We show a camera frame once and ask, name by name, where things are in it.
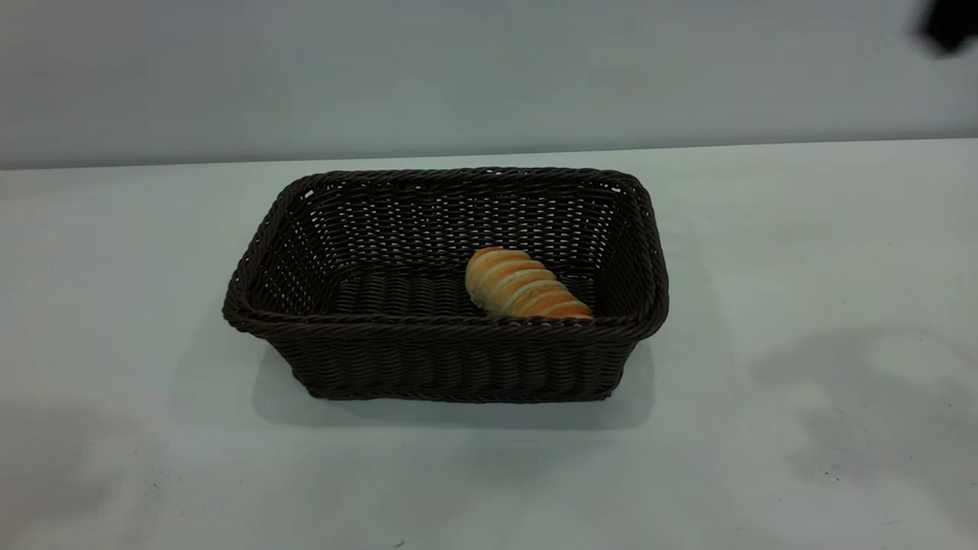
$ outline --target basket bottom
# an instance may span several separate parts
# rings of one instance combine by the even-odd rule
[[[309,394],[317,399],[327,399],[329,401],[368,401],[372,399],[408,399],[414,401],[443,401],[448,403],[566,403],[577,401],[603,401],[611,396],[614,388],[601,393],[588,395],[567,395],[567,394],[452,394],[434,391],[380,391],[372,393],[328,393],[319,390],[309,389]]]

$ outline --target wicker basket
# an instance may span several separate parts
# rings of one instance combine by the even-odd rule
[[[487,317],[465,287],[482,247],[529,252],[594,321]],[[224,316],[315,397],[588,401],[618,385],[668,311],[648,194],[569,168],[329,172],[279,195]]]

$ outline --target dark brown wicker basket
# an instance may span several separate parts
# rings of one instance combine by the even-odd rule
[[[465,271],[494,245],[544,262],[595,320],[487,317]],[[292,183],[239,262],[224,316],[271,343],[316,397],[531,403],[608,397],[668,305],[635,177],[470,168]]]

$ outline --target black object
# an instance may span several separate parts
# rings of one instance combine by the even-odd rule
[[[487,246],[544,262],[594,321],[487,317],[466,264]],[[604,399],[669,308],[648,193],[569,168],[329,172],[279,195],[224,316],[316,397]]]
[[[960,52],[978,35],[978,0],[933,0],[924,14],[920,34],[942,54]]]

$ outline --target rectangular basket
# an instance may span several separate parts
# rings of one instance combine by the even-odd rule
[[[595,320],[486,316],[465,272],[488,246],[529,252]],[[608,397],[668,305],[635,177],[469,168],[295,181],[258,227],[223,312],[315,397],[532,403]]]

